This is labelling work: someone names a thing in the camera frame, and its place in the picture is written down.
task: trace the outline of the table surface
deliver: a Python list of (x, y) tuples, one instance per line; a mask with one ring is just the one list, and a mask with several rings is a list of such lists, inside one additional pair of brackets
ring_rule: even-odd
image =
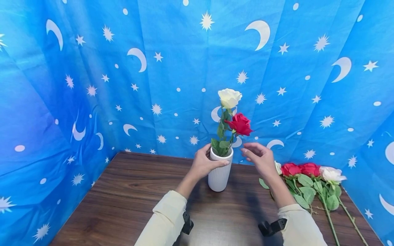
[[(175, 189), (192, 160), (121, 152), (56, 235), (51, 246), (132, 246), (165, 193)], [(282, 245), (280, 233), (264, 238), (257, 224), (277, 220), (269, 191), (260, 186), (254, 166), (232, 164), (223, 192), (209, 189), (207, 178), (193, 190), (186, 210), (194, 228), (174, 246)], [(342, 201), (369, 245), (381, 242), (345, 192)], [(324, 211), (313, 215), (328, 245), (335, 245)], [(343, 209), (331, 213), (342, 246), (363, 245)]]

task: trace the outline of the moon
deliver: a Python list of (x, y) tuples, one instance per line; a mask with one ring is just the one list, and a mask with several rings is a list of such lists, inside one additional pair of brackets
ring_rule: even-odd
[(387, 145), (385, 154), (387, 160), (394, 165), (394, 142), (391, 142), (389, 145)]
[(52, 31), (56, 37), (58, 38), (60, 51), (63, 49), (63, 36), (61, 35), (61, 31), (58, 26), (50, 19), (46, 21), (46, 34)]
[(74, 139), (77, 141), (81, 141), (82, 138), (84, 138), (86, 133), (86, 127), (82, 132), (78, 132), (76, 130), (76, 122), (74, 122), (74, 125), (72, 126), (72, 135), (74, 136)]
[(385, 208), (385, 210), (387, 210), (387, 212), (389, 212), (390, 214), (394, 215), (394, 206), (389, 204), (388, 202), (386, 202), (382, 195), (379, 194), (379, 199), (380, 199), (380, 203), (382, 204), (383, 208)]
[(102, 150), (103, 146), (104, 146), (104, 139), (102, 137), (101, 133), (96, 133), (96, 135), (100, 138), (100, 147), (97, 150)]
[(214, 108), (214, 109), (212, 110), (212, 112), (211, 112), (211, 118), (212, 118), (212, 120), (214, 120), (215, 122), (219, 122), (219, 121), (220, 121), (220, 117), (219, 117), (219, 115), (217, 114), (217, 112), (219, 111), (219, 109), (220, 109), (220, 106)]
[(123, 125), (123, 130), (124, 130), (124, 132), (125, 132), (128, 136), (130, 136), (130, 134), (128, 133), (128, 131), (129, 131), (130, 129), (133, 129), (133, 130), (138, 131), (134, 126), (132, 126), (132, 125), (130, 125), (130, 124), (124, 124), (124, 125)]
[(338, 82), (350, 72), (351, 69), (351, 60), (348, 57), (339, 58), (336, 62), (332, 64), (332, 66), (338, 65), (341, 67), (341, 72), (339, 73), (338, 77), (332, 82)]
[(266, 43), (268, 42), (269, 35), (271, 33), (268, 24), (262, 20), (253, 21), (245, 28), (245, 31), (249, 29), (254, 29), (260, 34), (260, 43), (258, 44), (255, 51), (263, 48), (264, 45), (266, 45)]
[(143, 71), (145, 71), (145, 69), (147, 69), (147, 59), (146, 59), (144, 53), (142, 53), (142, 51), (140, 49), (138, 49), (138, 48), (131, 48), (127, 52), (127, 55), (135, 55), (140, 60), (140, 62), (141, 62), (141, 69), (138, 72), (143, 72)]
[(282, 145), (284, 147), (284, 143), (282, 141), (280, 141), (279, 139), (274, 139), (271, 140), (268, 144), (267, 144), (267, 148), (271, 149), (272, 146), (274, 145)]
[(231, 147), (237, 148), (237, 147), (241, 146), (241, 144), (242, 144), (242, 139), (240, 137), (237, 137), (237, 141), (232, 143)]

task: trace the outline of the right hand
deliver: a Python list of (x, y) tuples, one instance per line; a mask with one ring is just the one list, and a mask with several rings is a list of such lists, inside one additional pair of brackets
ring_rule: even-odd
[(241, 149), (242, 155), (255, 164), (257, 171), (264, 180), (279, 177), (270, 149), (256, 142), (245, 143), (243, 146), (244, 148)]

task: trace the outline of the white vase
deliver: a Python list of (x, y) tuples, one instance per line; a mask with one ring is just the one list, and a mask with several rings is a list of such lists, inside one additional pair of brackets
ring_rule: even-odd
[(211, 147), (209, 159), (211, 159), (212, 161), (225, 160), (225, 161), (230, 162), (230, 164), (228, 164), (227, 166), (218, 167), (218, 168), (212, 170), (208, 174), (208, 185), (209, 185), (209, 188), (211, 188), (213, 191), (221, 192), (227, 186), (227, 181), (229, 180), (229, 175), (230, 175), (232, 156), (234, 154), (234, 151), (232, 148), (229, 149), (228, 154), (229, 155), (226, 157), (220, 157), (213, 152), (213, 149)]

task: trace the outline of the white sleeve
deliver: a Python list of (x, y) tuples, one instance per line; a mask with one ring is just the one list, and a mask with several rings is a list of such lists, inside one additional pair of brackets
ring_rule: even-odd
[(283, 246), (327, 246), (312, 216), (299, 204), (281, 207), (278, 216), (287, 219)]
[(153, 208), (153, 215), (134, 246), (172, 246), (184, 225), (187, 200), (169, 191)]

